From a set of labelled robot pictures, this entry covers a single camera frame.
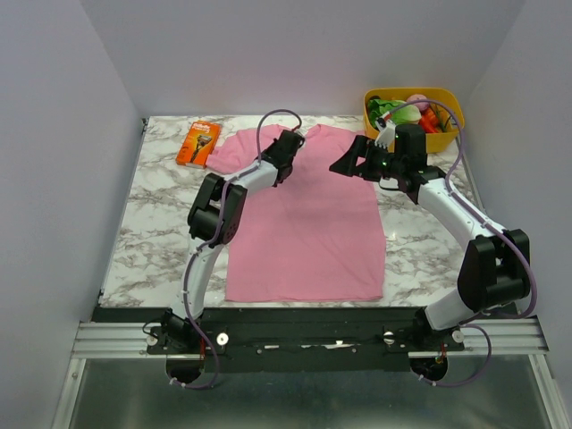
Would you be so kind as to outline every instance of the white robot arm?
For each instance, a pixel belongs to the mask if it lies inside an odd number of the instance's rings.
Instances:
[[[183,288],[172,303],[174,315],[182,320],[188,317],[185,295],[190,316],[197,319],[202,315],[206,286],[216,258],[239,228],[247,195],[277,186],[290,176],[292,161],[303,142],[304,138],[297,132],[284,130],[262,153],[260,161],[255,160],[234,174],[219,176],[210,173],[205,177],[189,213],[189,255],[182,276]],[[215,201],[221,201],[220,208],[213,204]]]
[[[384,122],[376,140],[357,136],[330,171],[367,181],[396,179],[400,191],[434,215],[465,250],[458,287],[423,308],[420,324],[438,332],[457,326],[486,309],[530,293],[530,279],[510,241],[529,261],[529,241],[521,230],[507,231],[447,183],[445,173],[427,165],[425,132],[418,125]],[[395,152],[387,150],[395,139]],[[493,231],[500,231],[502,239]]]

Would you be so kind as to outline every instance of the yellow bin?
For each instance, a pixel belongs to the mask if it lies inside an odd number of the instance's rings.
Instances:
[[[367,100],[371,97],[378,96],[382,100],[407,100],[409,96],[414,94],[423,94],[427,98],[432,98],[437,101],[441,101],[448,108],[450,108],[458,117],[460,122],[459,126],[462,128],[465,126],[465,118],[463,118],[463,113],[461,112],[461,107],[458,105],[457,98],[449,92],[447,89],[443,88],[378,88],[368,91],[366,97],[364,98],[364,123],[366,125],[366,135],[370,139],[375,139],[379,131],[376,130],[369,123],[367,118]],[[440,106],[439,114],[443,123],[447,122],[449,119],[449,114]],[[427,153],[442,152],[447,148],[449,143],[457,137],[458,130],[457,127],[451,125],[452,121],[447,123],[445,132],[439,132],[436,134],[427,134]],[[393,152],[393,145],[390,146],[390,151]]]

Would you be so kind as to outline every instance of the screw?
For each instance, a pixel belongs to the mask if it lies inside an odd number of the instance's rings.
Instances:
[[[216,336],[216,343],[219,346],[224,346],[229,342],[229,336],[226,334],[226,332],[221,332]]]
[[[453,331],[451,337],[457,344],[460,344],[465,339],[465,335],[460,330]]]
[[[388,346],[391,346],[395,343],[395,338],[393,338],[393,332],[387,331],[383,333],[383,342]]]
[[[145,338],[145,342],[147,343],[148,346],[155,346],[159,340],[156,337],[152,337],[151,335],[148,335]]]

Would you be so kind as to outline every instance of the pink object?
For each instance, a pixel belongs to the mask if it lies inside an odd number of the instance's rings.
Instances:
[[[262,129],[262,148],[283,127]],[[316,125],[277,188],[247,199],[231,241],[226,299],[241,302],[378,299],[385,235],[373,184],[329,172],[356,133]],[[214,149],[206,166],[236,172],[257,156],[256,130]]]
[[[426,100],[426,99],[427,97],[424,96],[423,94],[414,94],[413,96],[408,97],[407,101]],[[424,112],[429,108],[429,103],[415,103],[414,105],[417,107],[417,109],[419,109],[419,112]]]

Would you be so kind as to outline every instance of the marble surface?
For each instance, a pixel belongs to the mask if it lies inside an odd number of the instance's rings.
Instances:
[[[197,119],[223,126],[218,144],[237,130],[254,128],[260,116],[152,117],[147,127],[122,227],[111,258],[100,304],[103,307],[169,307],[181,288],[187,252],[187,214],[207,171],[181,167],[175,157]],[[303,116],[302,130],[322,123],[363,129],[361,116]],[[271,116],[265,124],[293,126],[289,116]],[[429,155],[429,164],[447,170],[457,156],[455,144]],[[453,180],[469,198],[470,186],[460,166]],[[206,307],[410,307],[424,306],[456,285],[463,253],[428,212],[397,192],[376,187],[387,236],[383,298],[350,302],[239,303],[224,299],[228,251],[214,267]]]

